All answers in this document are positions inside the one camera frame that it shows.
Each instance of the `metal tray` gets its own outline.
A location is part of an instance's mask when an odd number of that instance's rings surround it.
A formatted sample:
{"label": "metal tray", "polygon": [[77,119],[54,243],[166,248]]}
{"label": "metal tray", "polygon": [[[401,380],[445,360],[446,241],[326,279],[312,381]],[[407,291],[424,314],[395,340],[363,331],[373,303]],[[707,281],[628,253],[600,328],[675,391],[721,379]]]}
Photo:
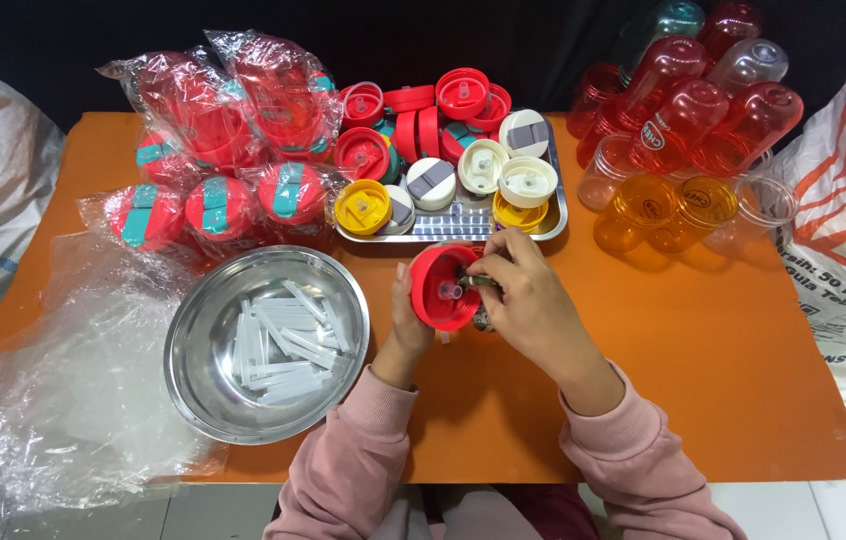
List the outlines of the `metal tray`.
{"label": "metal tray", "polygon": [[[566,196],[563,193],[563,174],[560,170],[560,161],[557,159],[557,142],[554,140],[553,124],[546,117],[547,128],[549,129],[549,147],[543,153],[541,159],[549,162],[556,170],[556,190],[549,197],[549,210],[539,227],[529,235],[537,242],[554,239],[566,229]],[[400,182],[400,186],[406,187],[406,176]],[[412,243],[425,242],[433,243],[441,240],[475,240],[485,241],[494,231],[491,223],[493,217],[493,196],[479,196],[467,191],[460,180],[456,180],[456,195],[453,202],[439,210],[416,209],[416,222],[413,227],[404,234],[381,234],[378,236],[357,236],[352,234],[339,224],[336,230],[345,239],[354,242],[373,243]]]}

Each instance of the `pink sleeve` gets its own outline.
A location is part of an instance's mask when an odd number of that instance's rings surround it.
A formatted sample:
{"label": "pink sleeve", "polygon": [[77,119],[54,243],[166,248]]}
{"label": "pink sleeve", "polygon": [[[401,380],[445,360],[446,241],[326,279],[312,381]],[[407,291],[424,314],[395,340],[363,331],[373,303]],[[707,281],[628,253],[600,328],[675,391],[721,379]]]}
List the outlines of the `pink sleeve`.
{"label": "pink sleeve", "polygon": [[307,435],[280,490],[280,517],[265,540],[368,538],[387,513],[410,450],[407,423],[417,392],[363,368],[345,402]]}
{"label": "pink sleeve", "polygon": [[667,428],[667,416],[640,397],[620,368],[626,386],[622,402],[596,417],[569,417],[560,447],[603,499],[609,522],[626,540],[744,540],[746,534],[710,497],[706,478]]}

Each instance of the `yellow bottle lid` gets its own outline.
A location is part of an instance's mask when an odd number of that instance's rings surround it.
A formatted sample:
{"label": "yellow bottle lid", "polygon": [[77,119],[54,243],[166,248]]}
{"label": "yellow bottle lid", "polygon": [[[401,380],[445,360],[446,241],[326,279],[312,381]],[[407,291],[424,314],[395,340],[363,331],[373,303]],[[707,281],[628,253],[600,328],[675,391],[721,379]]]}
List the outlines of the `yellow bottle lid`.
{"label": "yellow bottle lid", "polygon": [[393,205],[387,188],[379,181],[358,179],[339,192],[333,213],[345,230],[368,236],[390,223]]}
{"label": "yellow bottle lid", "polygon": [[549,209],[549,202],[543,202],[536,208],[521,208],[507,202],[501,191],[493,195],[493,219],[504,228],[517,227],[524,233],[530,233],[543,222]]}

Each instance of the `white tile floor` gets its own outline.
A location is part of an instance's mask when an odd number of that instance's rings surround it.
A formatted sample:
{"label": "white tile floor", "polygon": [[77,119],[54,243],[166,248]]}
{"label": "white tile floor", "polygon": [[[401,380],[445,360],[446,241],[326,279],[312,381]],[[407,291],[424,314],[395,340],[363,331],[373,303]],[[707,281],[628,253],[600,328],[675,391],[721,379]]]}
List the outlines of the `white tile floor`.
{"label": "white tile floor", "polygon": [[[846,540],[846,481],[711,484],[717,506],[733,516],[751,540]],[[278,485],[190,486],[186,495],[130,509],[95,512],[80,534],[65,526],[59,540],[256,540],[270,521]],[[604,513],[587,489],[581,495]],[[14,523],[31,529],[26,522]],[[38,530],[7,540],[49,536]]]}

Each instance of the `orange table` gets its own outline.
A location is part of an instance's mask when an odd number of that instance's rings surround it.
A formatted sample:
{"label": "orange table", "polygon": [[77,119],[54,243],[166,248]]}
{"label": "orange table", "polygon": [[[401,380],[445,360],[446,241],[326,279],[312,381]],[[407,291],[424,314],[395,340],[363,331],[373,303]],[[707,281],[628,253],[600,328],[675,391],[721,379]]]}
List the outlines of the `orange table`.
{"label": "orange table", "polygon": [[[594,215],[575,196],[576,141],[562,115],[549,119],[570,221],[541,247],[600,349],[669,413],[696,466],[710,482],[846,479],[846,412],[771,243],[747,263],[699,246],[680,260],[649,248],[622,258],[600,251]],[[136,115],[98,112],[69,133],[56,193],[0,306],[0,351],[40,314],[51,239],[83,229],[74,199],[139,183],[138,135]],[[420,249],[340,240],[333,254],[369,303],[370,356],[390,331],[395,266]],[[557,387],[499,335],[467,327],[448,345],[434,344],[417,382],[405,481],[581,479],[557,445]],[[205,482],[283,482],[303,436],[231,447],[225,472]]]}

